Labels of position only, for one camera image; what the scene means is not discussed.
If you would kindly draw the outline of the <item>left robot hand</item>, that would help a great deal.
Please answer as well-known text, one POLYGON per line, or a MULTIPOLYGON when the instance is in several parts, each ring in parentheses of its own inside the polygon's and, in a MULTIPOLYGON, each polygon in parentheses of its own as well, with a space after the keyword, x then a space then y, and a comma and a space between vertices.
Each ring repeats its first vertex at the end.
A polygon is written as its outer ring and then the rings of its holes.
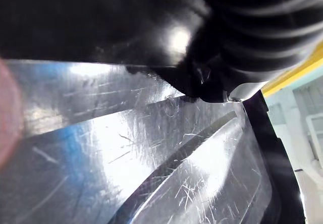
POLYGON ((1 0, 1 57, 153 68, 244 101, 322 42, 322 0, 1 0))

